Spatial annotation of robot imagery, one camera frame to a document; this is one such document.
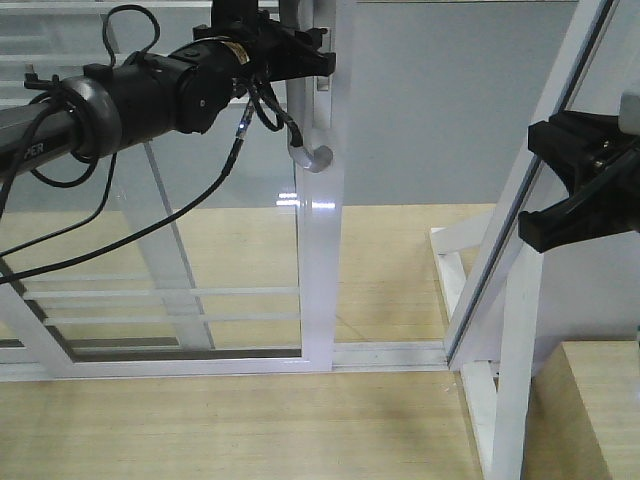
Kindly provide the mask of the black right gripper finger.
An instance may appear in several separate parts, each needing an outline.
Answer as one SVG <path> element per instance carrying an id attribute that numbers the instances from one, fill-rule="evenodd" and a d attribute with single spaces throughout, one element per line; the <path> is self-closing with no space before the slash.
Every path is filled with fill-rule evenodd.
<path id="1" fill-rule="evenodd" d="M 638 198 L 569 198 L 518 214 L 518 236 L 537 252 L 639 231 Z"/>
<path id="2" fill-rule="evenodd" d="M 614 115 L 561 111 L 528 127 L 528 149 L 567 190 L 578 190 L 621 152 L 623 133 Z"/>

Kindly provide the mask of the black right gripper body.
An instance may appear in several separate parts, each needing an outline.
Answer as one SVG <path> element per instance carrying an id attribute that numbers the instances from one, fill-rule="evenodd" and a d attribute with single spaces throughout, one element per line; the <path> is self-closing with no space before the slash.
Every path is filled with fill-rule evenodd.
<path id="1" fill-rule="evenodd" d="M 585 188 L 588 210 L 639 209 L 639 93 L 623 92 L 617 115 L 587 113 L 598 138 L 612 138 L 614 154 L 597 167 L 594 179 Z"/>

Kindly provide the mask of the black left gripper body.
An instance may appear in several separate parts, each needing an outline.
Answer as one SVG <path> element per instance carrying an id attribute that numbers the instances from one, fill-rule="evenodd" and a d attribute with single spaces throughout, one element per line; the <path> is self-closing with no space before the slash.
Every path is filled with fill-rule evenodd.
<path id="1" fill-rule="evenodd" d="M 335 72 L 335 54 L 319 50 L 320 28 L 301 31 L 284 25 L 257 1 L 214 1 L 210 19 L 209 26 L 193 28 L 194 40 L 228 50 L 236 62 L 230 69 L 234 78 L 272 82 Z"/>

